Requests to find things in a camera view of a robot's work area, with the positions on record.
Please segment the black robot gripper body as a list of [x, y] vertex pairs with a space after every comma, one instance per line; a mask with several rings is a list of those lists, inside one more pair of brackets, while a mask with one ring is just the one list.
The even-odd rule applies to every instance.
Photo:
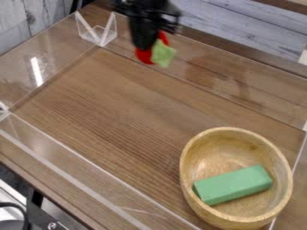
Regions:
[[128, 17], [132, 31], [177, 31], [181, 11], [170, 0], [114, 0], [113, 7]]

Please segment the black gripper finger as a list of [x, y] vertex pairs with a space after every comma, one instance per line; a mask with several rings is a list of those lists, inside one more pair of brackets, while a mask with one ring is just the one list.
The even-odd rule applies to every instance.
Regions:
[[130, 17], [129, 31], [134, 47], [141, 50], [149, 49], [158, 36], [158, 18]]

